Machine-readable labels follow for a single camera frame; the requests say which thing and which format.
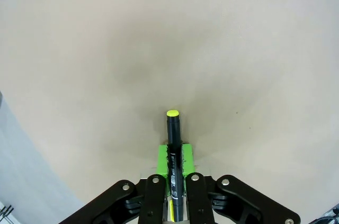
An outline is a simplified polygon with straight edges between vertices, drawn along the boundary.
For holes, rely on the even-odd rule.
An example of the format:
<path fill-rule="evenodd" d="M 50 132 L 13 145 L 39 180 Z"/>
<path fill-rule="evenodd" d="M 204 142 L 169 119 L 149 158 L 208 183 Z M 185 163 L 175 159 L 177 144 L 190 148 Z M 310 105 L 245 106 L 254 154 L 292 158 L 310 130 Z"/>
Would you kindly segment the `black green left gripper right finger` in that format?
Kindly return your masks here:
<path fill-rule="evenodd" d="M 232 175 L 217 180 L 195 170 L 190 144 L 182 145 L 188 219 L 215 223 L 214 213 L 233 223 L 301 223 L 300 216 Z"/>

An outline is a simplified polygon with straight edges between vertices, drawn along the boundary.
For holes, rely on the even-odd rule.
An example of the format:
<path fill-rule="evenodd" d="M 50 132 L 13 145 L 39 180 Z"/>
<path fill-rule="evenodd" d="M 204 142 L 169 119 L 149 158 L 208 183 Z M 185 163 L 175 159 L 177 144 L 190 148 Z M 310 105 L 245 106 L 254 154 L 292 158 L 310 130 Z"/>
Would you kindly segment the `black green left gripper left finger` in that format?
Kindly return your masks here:
<path fill-rule="evenodd" d="M 167 146 L 158 147 L 156 173 L 137 184 L 120 180 L 106 191 L 64 219 L 64 224 L 162 223 L 167 197 Z"/>

